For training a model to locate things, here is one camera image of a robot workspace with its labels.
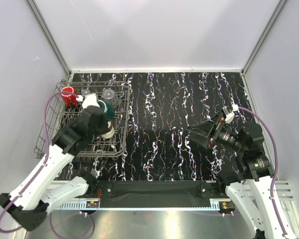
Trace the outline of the white steel tumbler brown band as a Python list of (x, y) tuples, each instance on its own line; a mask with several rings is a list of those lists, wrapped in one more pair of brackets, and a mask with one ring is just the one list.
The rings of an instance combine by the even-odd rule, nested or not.
[(109, 139), (114, 136), (115, 129), (112, 121), (108, 121), (108, 129), (109, 131), (107, 133), (101, 135), (102, 138)]

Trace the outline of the dark green mug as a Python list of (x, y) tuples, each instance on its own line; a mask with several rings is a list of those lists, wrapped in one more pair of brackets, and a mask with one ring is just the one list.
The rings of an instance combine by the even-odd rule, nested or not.
[(112, 104), (106, 100), (98, 100), (98, 104), (104, 110), (107, 120), (113, 120), (115, 110)]

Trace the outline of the large clear plastic cup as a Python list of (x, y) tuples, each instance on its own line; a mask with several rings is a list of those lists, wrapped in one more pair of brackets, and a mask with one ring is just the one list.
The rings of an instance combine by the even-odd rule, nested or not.
[(112, 105), (116, 105), (120, 103), (120, 99), (117, 95), (117, 93), (110, 88), (105, 88), (102, 92), (102, 98), (106, 101), (108, 101), (109, 103), (111, 103)]

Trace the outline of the small clear plastic cup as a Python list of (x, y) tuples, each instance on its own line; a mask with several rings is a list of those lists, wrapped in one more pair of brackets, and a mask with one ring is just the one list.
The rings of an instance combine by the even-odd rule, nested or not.
[(92, 95), (91, 91), (89, 89), (83, 89), (81, 92), (82, 97), (86, 98)]

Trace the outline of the red plastic cup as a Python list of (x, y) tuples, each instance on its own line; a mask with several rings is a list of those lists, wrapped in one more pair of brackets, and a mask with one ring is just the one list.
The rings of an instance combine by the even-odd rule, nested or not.
[(68, 107), (73, 107), (78, 104), (76, 95), (77, 92), (72, 86), (64, 87), (61, 90), (61, 97), (65, 105)]

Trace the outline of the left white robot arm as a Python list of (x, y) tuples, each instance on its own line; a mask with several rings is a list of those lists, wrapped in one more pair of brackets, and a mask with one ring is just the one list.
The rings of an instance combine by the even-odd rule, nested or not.
[(97, 180), (84, 171), (51, 191), (47, 187), (56, 175), (71, 162), (93, 138), (109, 131), (104, 110), (88, 106), (81, 115), (53, 138), (46, 154), (11, 193), (0, 194), (0, 206), (17, 221), (22, 228), (33, 231), (57, 207), (78, 196), (91, 198), (97, 193)]

